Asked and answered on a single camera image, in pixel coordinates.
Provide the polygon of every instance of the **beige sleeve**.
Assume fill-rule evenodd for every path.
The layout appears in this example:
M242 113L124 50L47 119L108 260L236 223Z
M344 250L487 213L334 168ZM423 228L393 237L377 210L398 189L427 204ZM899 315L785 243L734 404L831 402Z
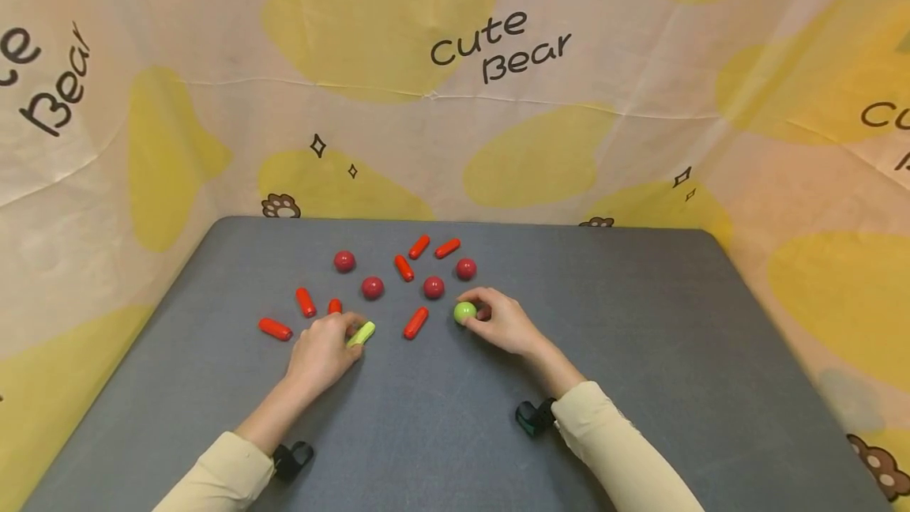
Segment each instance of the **beige sleeve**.
M153 512L241 512L274 472L272 459L250 441L222 433Z
M703 512L670 463L594 382L552 405L559 434L604 485L617 512Z

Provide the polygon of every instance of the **paw print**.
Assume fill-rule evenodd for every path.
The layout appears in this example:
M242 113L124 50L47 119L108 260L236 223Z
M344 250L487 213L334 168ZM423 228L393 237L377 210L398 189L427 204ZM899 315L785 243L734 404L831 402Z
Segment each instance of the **paw print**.
M868 446L866 441L856 435L848 435L848 440L856 454L863 459L863 464L872 472L878 488L888 502L897 500L897 496L910 495L910 476L898 468L897 460L891 453L880 446Z
M300 208L292 196L269 194L269 198L262 201L262 215L267 218L300 218Z
M587 222L582 222L579 225L585 225L588 227L611 227L613 225L613 219L600 218L595 215L592 219L587 220Z

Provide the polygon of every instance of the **table surface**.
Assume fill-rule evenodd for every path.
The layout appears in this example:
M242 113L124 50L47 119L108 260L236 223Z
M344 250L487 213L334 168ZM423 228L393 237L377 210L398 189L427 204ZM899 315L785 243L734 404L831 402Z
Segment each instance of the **table surface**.
M393 266L421 233L431 247L405 284ZM439 243L461 238L442 260ZM332 268L349 249L358 266ZM453 274L462 256L478 277ZM385 295L359 284L376 274ZM445 296L421 295L439 275ZM776 328L710 235L577 226L272 220L216 223L25 506L150 510L288 362L296 333L340 297L376 322L366 355L295 425L317 457L273 481L253 510L612 510L555 432L514 422L544 398L513 357L456 325L475 284L517 298L532 319L675 466L708 512L889 510ZM421 305L419 336L401 331Z

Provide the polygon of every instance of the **red cylinder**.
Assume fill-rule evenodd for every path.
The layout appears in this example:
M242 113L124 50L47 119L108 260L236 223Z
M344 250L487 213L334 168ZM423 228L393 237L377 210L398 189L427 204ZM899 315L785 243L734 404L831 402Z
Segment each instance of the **red cylinder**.
M427 320L427 316L430 316L430 311L426 307L417 309L417 312L411 316L411 320L404 327L404 337L408 340L413 340L417 333L420 332L420 327Z
M404 258L404 255L395 256L395 268L401 273L401 278L411 282L414 280L414 272L410 265L408 265L408 260Z
M430 245L430 236L424 233L424 235L421 235L420 239L411 246L411 250L408 251L408 257L417 259L420 254L423 253L423 250L427 249L427 245Z
M270 337L275 337L283 342L290 340L290 337L294 336L294 333L287 326L281 324L277 320L271 318L263 318L259 320L259 330L264 333L267 333Z
M310 291L300 287L300 289L297 290L297 303L300 305L300 310L306 318L316 316L316 305L313 304L313 299L310 298Z
M436 248L436 253L434 255L436 255L437 259L443 259L443 257L453 253L453 251L459 247L461 247L461 241L458 238L455 238L439 245L439 247Z

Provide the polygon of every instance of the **fabric backdrop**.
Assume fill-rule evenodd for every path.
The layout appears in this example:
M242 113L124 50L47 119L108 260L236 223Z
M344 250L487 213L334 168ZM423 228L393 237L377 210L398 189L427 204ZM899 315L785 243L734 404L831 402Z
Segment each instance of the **fabric backdrop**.
M703 228L910 510L910 0L0 13L2 512L233 214Z

